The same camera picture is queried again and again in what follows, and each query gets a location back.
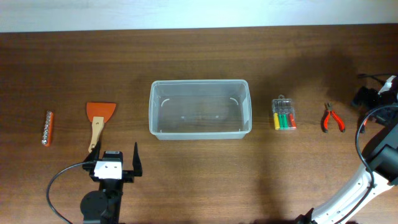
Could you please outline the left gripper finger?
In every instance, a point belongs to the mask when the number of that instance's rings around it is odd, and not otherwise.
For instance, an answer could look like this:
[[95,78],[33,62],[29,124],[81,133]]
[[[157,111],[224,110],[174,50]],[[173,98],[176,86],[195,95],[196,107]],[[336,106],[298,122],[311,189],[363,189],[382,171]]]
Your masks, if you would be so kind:
[[85,158],[84,162],[98,161],[99,160],[99,155],[100,155],[100,149],[101,149],[101,141],[98,141],[96,143],[96,146],[87,155],[87,157]]
[[134,144],[134,154],[133,154],[133,158],[132,158],[132,167],[133,167],[134,176],[135,177],[142,177],[143,170],[142,170],[141,159],[139,157],[139,150],[138,150],[137,142],[135,142],[135,144]]

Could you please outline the small red-handled pliers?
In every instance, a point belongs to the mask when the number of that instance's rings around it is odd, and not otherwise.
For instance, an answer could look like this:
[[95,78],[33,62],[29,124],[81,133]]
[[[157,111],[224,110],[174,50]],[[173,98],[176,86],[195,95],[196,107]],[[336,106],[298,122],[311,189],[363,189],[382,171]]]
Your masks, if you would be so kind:
[[344,133],[346,131],[343,120],[336,114],[336,112],[332,107],[332,104],[325,103],[325,113],[321,121],[321,127],[324,133],[328,132],[328,123],[330,118],[333,118],[336,121],[340,132]]

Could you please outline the clear screwdriver set case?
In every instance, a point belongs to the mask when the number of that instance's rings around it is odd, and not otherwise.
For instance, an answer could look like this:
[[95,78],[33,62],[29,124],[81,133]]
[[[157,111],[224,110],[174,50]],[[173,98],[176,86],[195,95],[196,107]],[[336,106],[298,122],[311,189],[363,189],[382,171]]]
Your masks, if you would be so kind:
[[279,95],[272,100],[272,115],[274,119],[274,128],[277,131],[295,130],[294,102],[291,98]]

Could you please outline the orange-black long nose pliers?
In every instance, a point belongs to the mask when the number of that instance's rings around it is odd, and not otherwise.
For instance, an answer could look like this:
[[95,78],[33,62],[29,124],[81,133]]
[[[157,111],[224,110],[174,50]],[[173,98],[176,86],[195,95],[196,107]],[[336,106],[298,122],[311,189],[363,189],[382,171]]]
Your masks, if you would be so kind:
[[364,134],[366,132],[366,123],[367,123],[367,117],[365,114],[360,116],[358,118],[358,130],[361,134]]

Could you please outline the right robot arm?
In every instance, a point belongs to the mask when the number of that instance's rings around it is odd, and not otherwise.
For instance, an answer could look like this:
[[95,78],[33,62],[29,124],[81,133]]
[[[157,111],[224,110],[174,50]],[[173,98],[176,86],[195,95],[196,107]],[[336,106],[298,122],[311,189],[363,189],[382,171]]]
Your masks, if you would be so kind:
[[397,111],[397,102],[381,104],[366,113],[355,136],[355,148],[361,160],[357,172],[331,199],[299,215],[295,223],[347,223],[373,198],[397,185],[397,117],[385,119],[384,128],[366,147],[359,146],[362,127],[379,111]]

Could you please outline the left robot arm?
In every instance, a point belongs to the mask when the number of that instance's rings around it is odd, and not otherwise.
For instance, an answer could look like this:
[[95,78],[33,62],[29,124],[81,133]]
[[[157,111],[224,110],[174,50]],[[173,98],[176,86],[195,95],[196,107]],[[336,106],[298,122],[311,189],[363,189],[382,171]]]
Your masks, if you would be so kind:
[[138,146],[134,145],[132,170],[123,169],[121,151],[105,151],[100,157],[101,143],[83,161],[83,169],[89,173],[99,189],[87,193],[80,203],[84,223],[113,224],[119,222],[123,185],[133,183],[143,175]]

